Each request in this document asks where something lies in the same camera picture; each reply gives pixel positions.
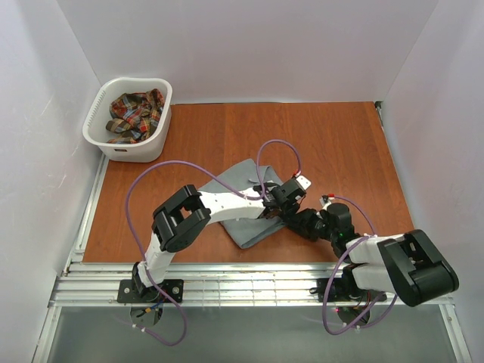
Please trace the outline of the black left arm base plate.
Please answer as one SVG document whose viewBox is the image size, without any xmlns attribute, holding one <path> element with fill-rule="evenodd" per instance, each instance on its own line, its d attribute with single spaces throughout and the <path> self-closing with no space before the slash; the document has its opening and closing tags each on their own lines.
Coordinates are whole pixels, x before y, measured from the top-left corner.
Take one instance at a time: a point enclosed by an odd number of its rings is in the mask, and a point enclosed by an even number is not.
<svg viewBox="0 0 484 363">
<path fill-rule="evenodd" d="M 159 288 L 177 303 L 182 302 L 184 281 L 182 279 L 166 279 Z M 143 287 L 141 290 L 135 286 L 130 279 L 121 280 L 116 301 L 118 303 L 170 303 L 171 300 L 165 297 L 155 287 Z"/>
</svg>

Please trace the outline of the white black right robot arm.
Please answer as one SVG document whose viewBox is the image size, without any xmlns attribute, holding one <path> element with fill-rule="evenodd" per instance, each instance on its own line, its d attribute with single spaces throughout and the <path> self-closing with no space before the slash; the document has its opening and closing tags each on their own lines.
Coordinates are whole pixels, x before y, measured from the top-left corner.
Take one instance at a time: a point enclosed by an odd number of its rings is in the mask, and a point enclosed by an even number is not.
<svg viewBox="0 0 484 363">
<path fill-rule="evenodd" d="M 345 263 L 335 282 L 321 284 L 329 290 L 330 301 L 383 292 L 414 307 L 459 288 L 455 270 L 420 229 L 389 237 L 363 236 L 355 232 L 349 207 L 343 203 L 304 209 L 284 218 L 284 223 L 308 240 L 330 242 Z"/>
</svg>

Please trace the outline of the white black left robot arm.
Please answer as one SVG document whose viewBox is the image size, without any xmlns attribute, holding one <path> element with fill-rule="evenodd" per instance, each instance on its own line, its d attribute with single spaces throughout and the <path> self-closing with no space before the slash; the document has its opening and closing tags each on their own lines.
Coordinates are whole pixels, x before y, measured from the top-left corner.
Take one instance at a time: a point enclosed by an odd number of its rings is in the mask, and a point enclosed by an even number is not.
<svg viewBox="0 0 484 363">
<path fill-rule="evenodd" d="M 256 187 L 210 193 L 186 185 L 153 213 L 150 243 L 132 272 L 132 290 L 143 297 L 163 282 L 174 255 L 188 248 L 201 231 L 216 222 L 263 220 L 281 216 L 306 195 L 311 182 L 303 175 L 268 189 L 265 199 Z"/>
</svg>

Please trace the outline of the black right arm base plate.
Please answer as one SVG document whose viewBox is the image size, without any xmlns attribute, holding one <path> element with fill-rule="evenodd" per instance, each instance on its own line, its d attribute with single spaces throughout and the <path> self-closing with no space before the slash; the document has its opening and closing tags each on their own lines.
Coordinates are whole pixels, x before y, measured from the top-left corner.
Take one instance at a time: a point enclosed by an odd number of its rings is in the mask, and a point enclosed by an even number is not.
<svg viewBox="0 0 484 363">
<path fill-rule="evenodd" d="M 309 289 L 311 295 L 316 295 L 320 303 L 323 302 L 324 292 L 329 282 L 328 278 L 318 278 L 316 285 Z M 377 298 L 379 292 L 376 290 L 362 290 L 358 287 L 350 286 L 349 283 L 343 282 L 342 278 L 335 278 L 329 289 L 327 301 L 332 302 L 355 302 L 371 303 Z"/>
</svg>

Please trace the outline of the grey long sleeve shirt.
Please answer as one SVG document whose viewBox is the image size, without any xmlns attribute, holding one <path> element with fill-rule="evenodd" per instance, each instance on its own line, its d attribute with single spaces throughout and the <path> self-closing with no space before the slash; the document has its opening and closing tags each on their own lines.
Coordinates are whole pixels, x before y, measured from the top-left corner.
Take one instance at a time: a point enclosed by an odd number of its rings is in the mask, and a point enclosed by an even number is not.
<svg viewBox="0 0 484 363">
<path fill-rule="evenodd" d="M 277 185 L 283 184 L 272 166 L 260 166 L 259 174 L 263 177 L 264 182 L 274 182 Z M 237 191 L 245 191 L 259 184 L 256 174 L 256 163 L 253 159 L 246 159 L 233 165 L 218 175 L 217 178 Z M 209 193 L 229 192 L 227 188 L 219 184 L 215 179 L 209 181 L 198 190 Z M 241 249 L 250 248 L 284 228 L 284 223 L 279 217 L 271 219 L 232 219 L 222 221 L 221 224 L 231 239 Z"/>
</svg>

